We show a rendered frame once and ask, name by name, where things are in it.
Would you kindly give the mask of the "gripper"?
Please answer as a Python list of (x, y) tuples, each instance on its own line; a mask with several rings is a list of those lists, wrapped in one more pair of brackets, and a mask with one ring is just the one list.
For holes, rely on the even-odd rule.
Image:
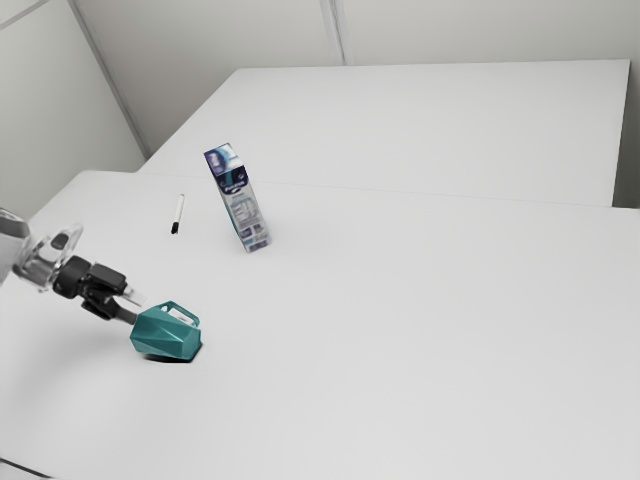
[(66, 298), (83, 299), (81, 307), (101, 319), (115, 319), (134, 325), (137, 314), (120, 306), (114, 296), (136, 306), (143, 306), (146, 296), (131, 285), (126, 286), (124, 274), (99, 263), (91, 263), (80, 256), (72, 256), (62, 265), (53, 291)]

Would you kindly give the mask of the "teal faceted mug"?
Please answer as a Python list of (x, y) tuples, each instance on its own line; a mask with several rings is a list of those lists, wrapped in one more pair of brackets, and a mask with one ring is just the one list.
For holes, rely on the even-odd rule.
[(139, 353), (192, 361), (202, 345), (200, 319), (183, 306), (166, 301), (137, 315), (129, 339)]

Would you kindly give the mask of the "white pen with black cap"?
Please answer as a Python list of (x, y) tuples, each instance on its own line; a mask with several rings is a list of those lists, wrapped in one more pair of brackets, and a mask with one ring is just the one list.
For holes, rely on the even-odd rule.
[(170, 230), (170, 233), (172, 235), (175, 235), (179, 232), (185, 200), (186, 200), (186, 196), (184, 194), (180, 194), (178, 196), (175, 213), (174, 213), (174, 217), (171, 224), (171, 230)]

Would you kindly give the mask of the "blue and white carton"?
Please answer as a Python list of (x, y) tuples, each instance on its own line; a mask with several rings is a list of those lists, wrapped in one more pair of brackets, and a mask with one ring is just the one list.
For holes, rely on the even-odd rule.
[(234, 230), (247, 253), (271, 244), (271, 235), (244, 163), (229, 143), (204, 153)]

